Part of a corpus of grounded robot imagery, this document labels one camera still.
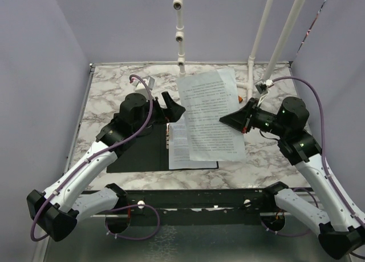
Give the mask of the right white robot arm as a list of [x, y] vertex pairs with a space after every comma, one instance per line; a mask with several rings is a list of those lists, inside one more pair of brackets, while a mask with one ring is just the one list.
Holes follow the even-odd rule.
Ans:
[[282, 186], [268, 187], [262, 205], [268, 211], [283, 209], [317, 235], [321, 247], [333, 259], [341, 259], [364, 245], [364, 212], [344, 192], [326, 162], [324, 152], [315, 138], [305, 130], [309, 112], [302, 99], [285, 98], [276, 114], [260, 108], [259, 100], [251, 98], [240, 110], [219, 121], [241, 133], [252, 128], [277, 136], [282, 155], [307, 180], [323, 209], [299, 198]]

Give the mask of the grey black folder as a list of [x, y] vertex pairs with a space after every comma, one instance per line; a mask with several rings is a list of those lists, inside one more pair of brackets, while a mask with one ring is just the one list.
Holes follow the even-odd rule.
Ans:
[[165, 133], [166, 125], [148, 128], [128, 151], [107, 167], [107, 173], [174, 171], [168, 167], [169, 150], [166, 149]]

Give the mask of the printed paper sheet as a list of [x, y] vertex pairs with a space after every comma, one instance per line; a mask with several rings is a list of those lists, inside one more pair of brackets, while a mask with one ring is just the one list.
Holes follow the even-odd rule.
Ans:
[[183, 119], [177, 123], [169, 124], [168, 150], [170, 170], [215, 170], [218, 168], [218, 162], [190, 160], [186, 126]]
[[193, 161], [245, 162], [243, 134], [220, 122], [240, 109], [233, 68], [222, 68], [176, 81], [185, 108], [189, 156]]

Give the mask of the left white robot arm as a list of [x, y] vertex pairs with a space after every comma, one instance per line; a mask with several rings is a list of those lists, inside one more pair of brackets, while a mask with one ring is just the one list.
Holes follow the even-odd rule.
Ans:
[[152, 125], [175, 123], [185, 108], [168, 92], [163, 92], [165, 107], [157, 98], [131, 93], [119, 112], [105, 125], [84, 156], [60, 179], [43, 191], [33, 190], [27, 198], [31, 232], [41, 227], [54, 241], [66, 238], [83, 219], [103, 211], [120, 213], [128, 206], [127, 194], [112, 183], [89, 196], [86, 187], [134, 144], [136, 137]]

